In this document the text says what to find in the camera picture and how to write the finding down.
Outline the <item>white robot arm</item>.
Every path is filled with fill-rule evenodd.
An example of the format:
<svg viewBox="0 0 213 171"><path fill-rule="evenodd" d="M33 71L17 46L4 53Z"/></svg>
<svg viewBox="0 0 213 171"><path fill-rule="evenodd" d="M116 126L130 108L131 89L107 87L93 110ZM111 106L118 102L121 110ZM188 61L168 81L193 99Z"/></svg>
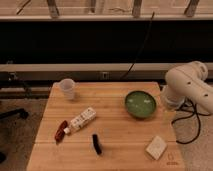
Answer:
<svg viewBox="0 0 213 171"><path fill-rule="evenodd" d="M208 68L200 61L170 69L160 94L162 103L167 109L178 109L188 98L213 114L213 87L205 82L207 76Z"/></svg>

